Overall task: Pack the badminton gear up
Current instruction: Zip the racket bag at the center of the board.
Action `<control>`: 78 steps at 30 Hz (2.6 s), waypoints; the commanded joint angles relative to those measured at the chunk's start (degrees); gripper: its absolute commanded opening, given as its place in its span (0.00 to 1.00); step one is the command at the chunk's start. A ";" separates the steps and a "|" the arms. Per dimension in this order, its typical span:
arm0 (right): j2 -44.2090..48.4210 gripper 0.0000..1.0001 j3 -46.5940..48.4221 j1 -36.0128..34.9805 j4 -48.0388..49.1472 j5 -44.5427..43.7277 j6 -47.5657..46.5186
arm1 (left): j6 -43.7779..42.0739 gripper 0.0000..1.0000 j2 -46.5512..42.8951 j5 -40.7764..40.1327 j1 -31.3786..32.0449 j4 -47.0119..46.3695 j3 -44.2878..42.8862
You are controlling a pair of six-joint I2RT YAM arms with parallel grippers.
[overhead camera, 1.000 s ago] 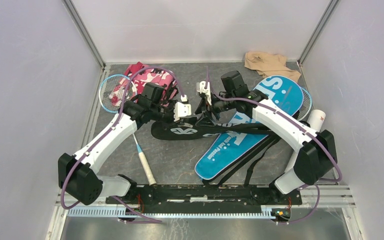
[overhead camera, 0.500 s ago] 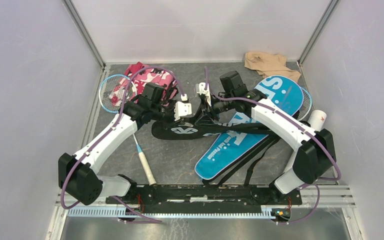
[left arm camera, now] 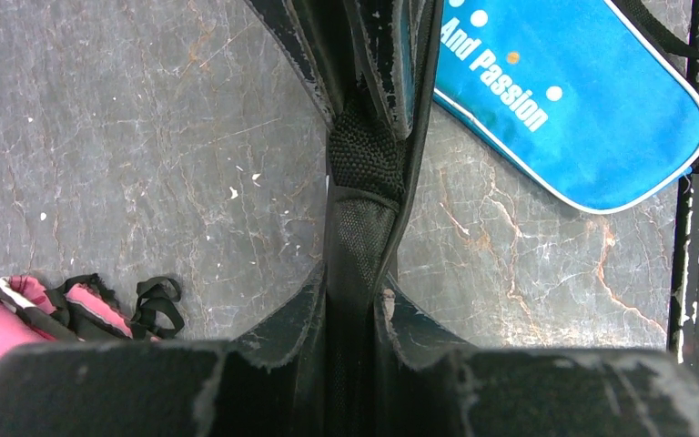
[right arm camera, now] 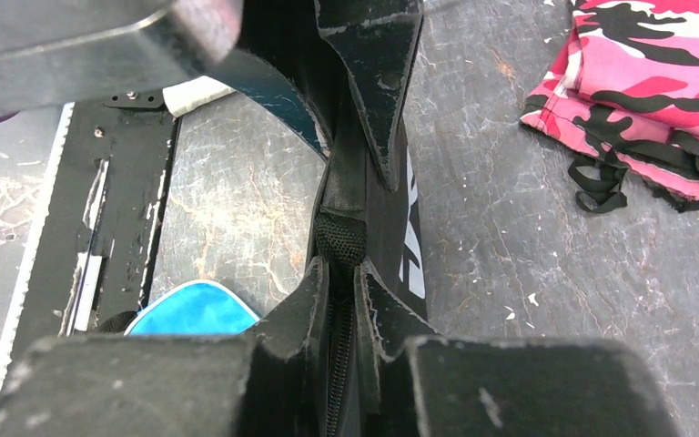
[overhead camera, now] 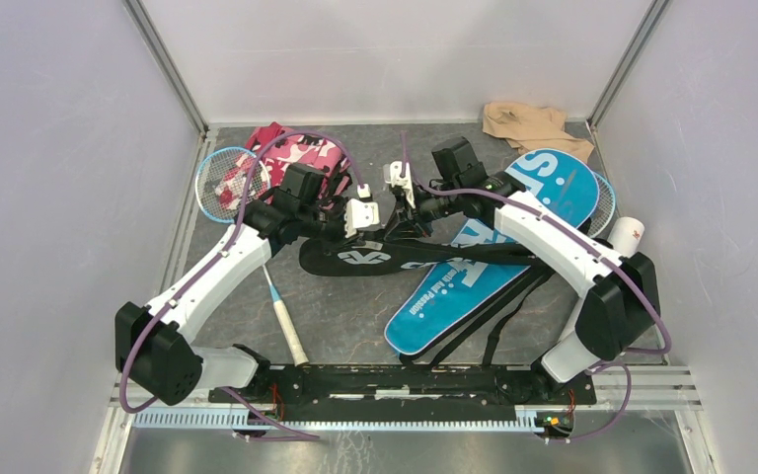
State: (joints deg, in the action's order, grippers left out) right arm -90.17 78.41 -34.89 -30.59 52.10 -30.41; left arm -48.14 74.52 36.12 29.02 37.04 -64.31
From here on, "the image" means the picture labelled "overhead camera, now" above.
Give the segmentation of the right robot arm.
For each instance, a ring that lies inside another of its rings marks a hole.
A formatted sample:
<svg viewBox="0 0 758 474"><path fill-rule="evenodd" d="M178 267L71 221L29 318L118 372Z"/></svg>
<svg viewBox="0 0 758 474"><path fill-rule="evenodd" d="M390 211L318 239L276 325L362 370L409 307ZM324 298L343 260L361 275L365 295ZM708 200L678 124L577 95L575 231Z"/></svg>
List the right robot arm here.
<svg viewBox="0 0 758 474"><path fill-rule="evenodd" d="M579 301L554 346L536 361L533 395L555 403L570 381L585 370L609 363L649 327L667 332L659 316L654 264L638 252L643 227L625 227L604 245L578 227L600 208L596 175L563 151L542 148L506 169L523 190L499 202L494 221L469 220L455 238L463 250L491 250L517 243L560 275ZM385 327L386 342L401 356L417 356L448 330L505 289L517 273L486 264L480 257L436 264Z"/></svg>

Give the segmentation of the blue Sport racket cover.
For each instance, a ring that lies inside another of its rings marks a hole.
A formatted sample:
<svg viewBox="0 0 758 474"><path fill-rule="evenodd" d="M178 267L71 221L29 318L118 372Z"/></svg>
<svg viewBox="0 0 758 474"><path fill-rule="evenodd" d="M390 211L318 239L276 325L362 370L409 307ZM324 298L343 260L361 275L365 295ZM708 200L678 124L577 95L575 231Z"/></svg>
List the blue Sport racket cover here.
<svg viewBox="0 0 758 474"><path fill-rule="evenodd" d="M598 201L594 171L571 155L544 148L506 167L539 202L574 227L590 225ZM412 295L391 317L386 342L398 354L416 356L467 319L511 283L531 277L531 267L484 263L442 263L430 268Z"/></svg>

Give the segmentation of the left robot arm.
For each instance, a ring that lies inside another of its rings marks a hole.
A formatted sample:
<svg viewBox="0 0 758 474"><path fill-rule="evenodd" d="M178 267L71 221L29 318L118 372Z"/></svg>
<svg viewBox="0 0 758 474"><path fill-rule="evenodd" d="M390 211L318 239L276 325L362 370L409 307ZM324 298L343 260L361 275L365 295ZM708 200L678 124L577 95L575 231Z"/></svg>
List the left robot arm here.
<svg viewBox="0 0 758 474"><path fill-rule="evenodd" d="M313 216L326 176L294 163L282 182L253 199L245 196L234 224L205 257L170 289L143 306L127 302L114 316L118 399L130 381L153 400L174 406L196 389L230 387L247 402L259 402L270 389L269 374L253 352L239 347L197 348L193 341L207 319L248 276L298 236L323 230Z"/></svg>

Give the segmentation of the white shuttlecock tube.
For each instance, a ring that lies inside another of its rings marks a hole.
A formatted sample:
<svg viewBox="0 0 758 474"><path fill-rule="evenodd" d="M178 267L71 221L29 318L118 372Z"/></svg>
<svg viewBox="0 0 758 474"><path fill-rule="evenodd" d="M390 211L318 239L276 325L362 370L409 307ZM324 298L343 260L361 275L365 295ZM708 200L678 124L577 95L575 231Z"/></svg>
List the white shuttlecock tube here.
<svg viewBox="0 0 758 474"><path fill-rule="evenodd" d="M608 242L612 248L624 257L632 257L641 243L644 224L628 216L619 217L611 228Z"/></svg>

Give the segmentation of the blue frame badminton racket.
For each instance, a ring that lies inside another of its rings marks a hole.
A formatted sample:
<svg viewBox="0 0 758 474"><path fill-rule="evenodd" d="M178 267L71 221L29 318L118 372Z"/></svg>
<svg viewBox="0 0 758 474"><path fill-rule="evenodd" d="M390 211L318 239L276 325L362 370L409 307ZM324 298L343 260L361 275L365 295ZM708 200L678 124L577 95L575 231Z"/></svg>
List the blue frame badminton racket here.
<svg viewBox="0 0 758 474"><path fill-rule="evenodd" d="M271 178L265 165L252 172L255 154L242 147L225 147L204 158L195 176L195 197L201 212L210 220L231 223L235 220L243 197L245 185L249 186L248 198L259 198L271 186ZM271 294L272 307L280 325L293 362L296 366L309 363L299 340L288 309L275 287L266 265L263 265L266 282Z"/></svg>

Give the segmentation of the black Crossway racket cover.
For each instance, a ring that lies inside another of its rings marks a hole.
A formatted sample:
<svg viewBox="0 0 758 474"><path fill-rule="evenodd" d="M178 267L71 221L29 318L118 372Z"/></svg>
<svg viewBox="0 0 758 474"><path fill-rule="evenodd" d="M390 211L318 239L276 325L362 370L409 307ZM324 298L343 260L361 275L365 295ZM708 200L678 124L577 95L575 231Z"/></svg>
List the black Crossway racket cover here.
<svg viewBox="0 0 758 474"><path fill-rule="evenodd" d="M301 245L298 261L302 270L320 277L379 277L442 263L546 266L525 246L511 241L460 245L403 239L352 242L335 247L311 239Z"/></svg>

